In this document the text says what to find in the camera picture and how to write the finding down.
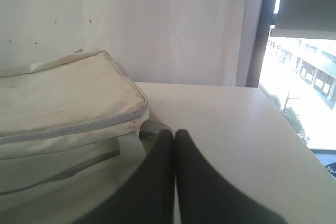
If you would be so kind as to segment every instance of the white curtain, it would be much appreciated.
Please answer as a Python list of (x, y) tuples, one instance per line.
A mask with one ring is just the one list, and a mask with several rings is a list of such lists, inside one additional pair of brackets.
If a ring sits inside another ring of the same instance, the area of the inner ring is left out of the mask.
[(234, 86), (245, 6), (246, 0), (0, 0), (0, 65), (100, 48), (135, 81)]

